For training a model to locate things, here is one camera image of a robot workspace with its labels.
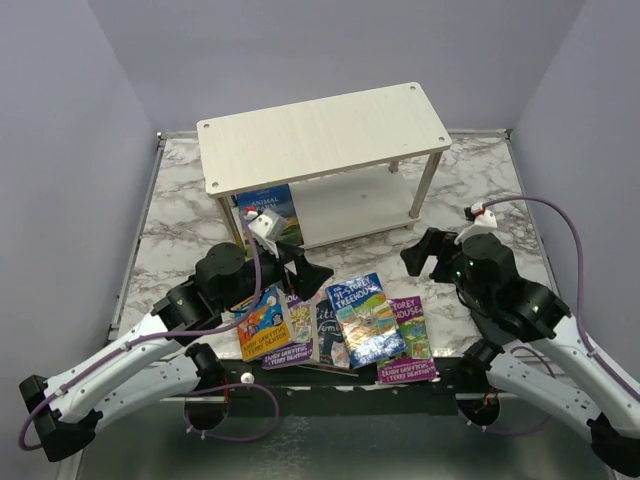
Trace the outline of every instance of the book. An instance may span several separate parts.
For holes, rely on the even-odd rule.
[[[267,370],[317,362],[319,357],[315,305],[312,301],[303,302],[294,294],[285,297],[291,316],[294,343],[265,355],[262,368]]]
[[[331,285],[327,293],[353,368],[407,349],[377,273]]]
[[[420,297],[408,297],[389,300],[389,303],[407,343],[407,350],[378,362],[378,381],[408,383],[436,378],[438,372],[431,354],[422,300]]]
[[[241,318],[251,298],[234,307],[234,316]],[[260,301],[236,330],[244,361],[254,360],[291,342],[291,318],[284,295],[272,285],[262,292]]]
[[[273,210],[287,221],[287,226],[280,235],[280,241],[289,245],[302,245],[302,231],[300,230],[300,223],[298,222],[298,216],[293,204],[289,185],[278,185],[276,187],[238,193],[236,195],[236,201],[240,211],[246,207],[256,207],[259,210],[266,210],[267,208]]]
[[[325,292],[316,294],[316,325],[318,329],[318,367],[327,371],[349,370],[350,360],[342,330],[333,306]]]

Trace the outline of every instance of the book cover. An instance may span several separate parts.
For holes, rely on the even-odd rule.
[[[268,353],[262,359],[262,368],[280,368],[318,361],[318,330],[315,306],[303,302],[296,295],[285,295],[292,325],[292,341],[286,347]]]
[[[378,362],[380,383],[407,383],[432,380],[438,376],[431,355],[427,326],[420,297],[389,300],[407,343],[407,350],[393,358]]]
[[[377,273],[327,287],[353,368],[407,349]]]
[[[303,243],[300,223],[293,205],[291,190],[289,185],[278,185],[276,187],[263,188],[252,192],[239,193],[236,196],[238,209],[246,207],[256,207],[260,210],[267,208],[273,210],[278,215],[287,220],[287,227],[280,236],[280,241],[290,245],[300,246]]]
[[[236,319],[242,316],[250,303],[249,298],[234,307]],[[263,291],[249,318],[236,327],[244,361],[260,358],[291,341],[291,319],[283,303],[282,293],[272,285]]]
[[[333,306],[325,292],[315,297],[316,324],[318,328],[318,365],[329,371],[335,369],[348,370],[350,367],[349,352],[345,344],[342,330],[338,325]]]

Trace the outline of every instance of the shelf leg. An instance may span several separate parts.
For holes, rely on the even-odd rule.
[[[218,208],[220,209],[220,213],[222,214],[222,219],[224,220],[224,226],[227,229],[227,233],[233,239],[236,245],[244,249],[242,235],[240,235],[236,220],[233,218],[233,212],[231,211],[231,206],[229,205],[229,199],[227,197],[218,197],[216,198],[216,202],[218,204]]]
[[[441,158],[442,152],[436,152],[429,155],[429,160],[427,161],[427,165],[424,167],[422,178],[418,184],[416,196],[413,197],[413,205],[411,205],[411,210],[409,210],[409,216],[411,218],[418,218],[420,216],[420,209],[422,208],[424,199],[427,196],[431,180],[433,180],[433,176],[436,174]]]

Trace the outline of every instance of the light purple wall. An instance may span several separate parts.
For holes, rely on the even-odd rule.
[[[525,190],[558,202],[585,249],[590,333],[640,379],[640,2],[590,0],[513,135]],[[575,305],[576,255],[553,212],[534,215]]]
[[[0,468],[31,480],[18,383],[106,339],[157,139],[85,0],[0,10]]]
[[[407,81],[513,127],[583,0],[90,0],[159,130]]]

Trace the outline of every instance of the gray marble table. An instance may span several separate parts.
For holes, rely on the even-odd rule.
[[[120,332],[128,330],[162,298],[167,290],[192,273],[195,263],[214,244],[229,241],[215,202],[207,197],[195,138],[168,139],[152,195],[129,291],[120,319]],[[405,161],[400,173],[413,193],[426,157]],[[427,227],[460,230],[466,224],[463,209],[479,200],[520,193],[520,184],[503,138],[454,138],[444,153],[413,228],[400,228],[308,252],[313,263],[333,268],[327,283],[378,272],[390,298],[420,295],[427,329],[436,356],[464,351],[479,338],[469,312],[458,302],[450,285],[429,281],[427,264],[419,278],[409,277],[400,250],[414,244]],[[497,205],[500,240],[511,247],[520,274],[549,285],[536,233],[524,202]],[[222,359],[240,358],[234,331],[204,337]]]

